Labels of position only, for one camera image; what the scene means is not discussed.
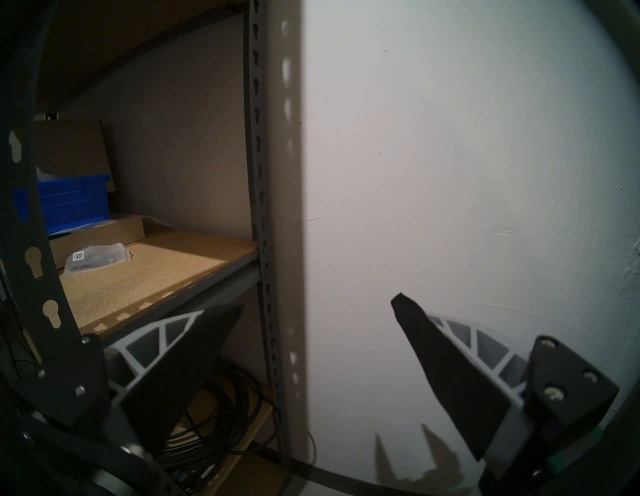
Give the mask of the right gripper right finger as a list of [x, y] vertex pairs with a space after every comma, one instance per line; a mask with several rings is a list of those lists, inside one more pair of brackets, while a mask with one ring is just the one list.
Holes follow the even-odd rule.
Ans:
[[529, 351], [500, 332], [391, 300], [434, 397], [485, 468], [481, 495], [525, 495], [575, 463], [599, 439], [618, 386], [552, 335]]

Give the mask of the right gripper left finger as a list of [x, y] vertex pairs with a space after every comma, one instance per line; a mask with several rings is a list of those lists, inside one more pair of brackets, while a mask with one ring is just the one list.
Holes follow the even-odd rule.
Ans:
[[239, 303], [152, 322], [103, 347], [88, 334], [21, 379], [21, 430], [56, 444], [158, 451], [243, 313]]

